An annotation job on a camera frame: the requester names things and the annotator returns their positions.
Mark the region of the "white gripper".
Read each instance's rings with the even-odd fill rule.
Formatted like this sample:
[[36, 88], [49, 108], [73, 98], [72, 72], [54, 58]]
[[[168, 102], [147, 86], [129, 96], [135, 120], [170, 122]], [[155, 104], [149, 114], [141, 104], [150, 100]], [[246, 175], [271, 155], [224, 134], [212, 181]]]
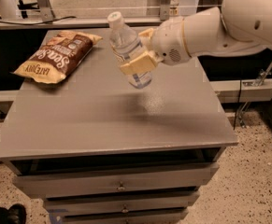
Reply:
[[150, 51], [144, 51], [131, 61], [120, 55], [119, 69], [125, 75], [150, 72], [161, 61], [167, 65], [177, 65], [187, 63], [191, 59], [185, 42], [183, 17], [169, 19], [155, 30], [148, 28], [138, 35], [142, 44]]

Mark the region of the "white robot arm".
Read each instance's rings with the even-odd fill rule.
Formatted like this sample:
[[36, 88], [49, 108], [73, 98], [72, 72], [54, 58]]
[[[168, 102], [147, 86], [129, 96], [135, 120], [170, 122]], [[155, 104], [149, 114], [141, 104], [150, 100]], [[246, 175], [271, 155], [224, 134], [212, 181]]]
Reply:
[[140, 36], [147, 49], [120, 66], [126, 75], [202, 55], [233, 57], [272, 50], [272, 0], [222, 0], [220, 7], [169, 19]]

